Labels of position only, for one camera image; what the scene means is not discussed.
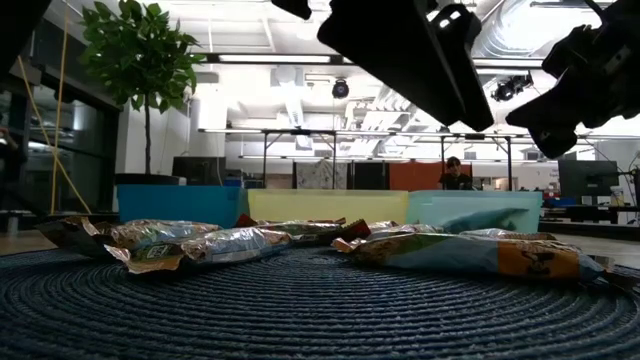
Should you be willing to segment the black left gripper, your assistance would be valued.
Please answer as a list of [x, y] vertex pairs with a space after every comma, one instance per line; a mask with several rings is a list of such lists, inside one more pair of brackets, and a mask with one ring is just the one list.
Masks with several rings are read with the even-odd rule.
[[[271, 0], [303, 20], [308, 0]], [[444, 125], [464, 105], [422, 0], [333, 0], [318, 40]]]

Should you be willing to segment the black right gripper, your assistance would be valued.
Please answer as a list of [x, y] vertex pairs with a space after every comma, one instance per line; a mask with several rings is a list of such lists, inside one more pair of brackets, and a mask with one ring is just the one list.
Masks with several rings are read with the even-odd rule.
[[552, 46], [542, 64], [556, 79], [546, 93], [511, 111], [509, 125], [529, 129], [548, 158], [577, 143], [576, 128], [595, 128], [611, 118], [609, 90], [613, 72], [607, 63], [616, 50], [601, 40], [603, 31], [582, 25]]

